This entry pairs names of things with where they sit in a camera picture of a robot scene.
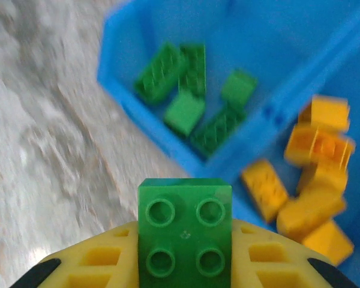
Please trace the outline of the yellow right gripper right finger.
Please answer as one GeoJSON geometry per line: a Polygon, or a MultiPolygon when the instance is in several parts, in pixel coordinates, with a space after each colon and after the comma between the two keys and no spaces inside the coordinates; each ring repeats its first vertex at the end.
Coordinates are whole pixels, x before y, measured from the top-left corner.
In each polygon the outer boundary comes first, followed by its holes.
{"type": "Polygon", "coordinates": [[[232,287],[356,287],[323,255],[242,220],[232,224],[232,287]]]}

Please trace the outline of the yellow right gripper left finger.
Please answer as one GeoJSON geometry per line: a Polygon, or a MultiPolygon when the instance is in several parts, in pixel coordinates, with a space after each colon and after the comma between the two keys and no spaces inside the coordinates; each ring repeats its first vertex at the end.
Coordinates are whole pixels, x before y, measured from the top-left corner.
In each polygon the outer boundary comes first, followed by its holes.
{"type": "Polygon", "coordinates": [[[137,287],[137,222],[132,221],[55,252],[15,287],[137,287]]]}

